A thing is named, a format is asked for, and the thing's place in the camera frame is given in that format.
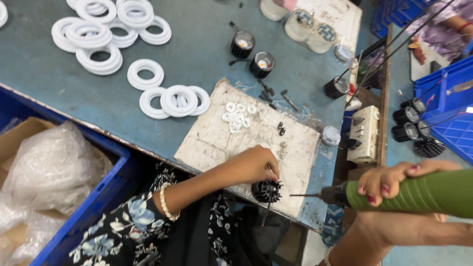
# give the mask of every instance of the painted fingernail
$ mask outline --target painted fingernail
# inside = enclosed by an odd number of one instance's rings
[[[389,193],[389,187],[387,185],[382,185],[381,186],[381,191],[384,193],[388,194]]]

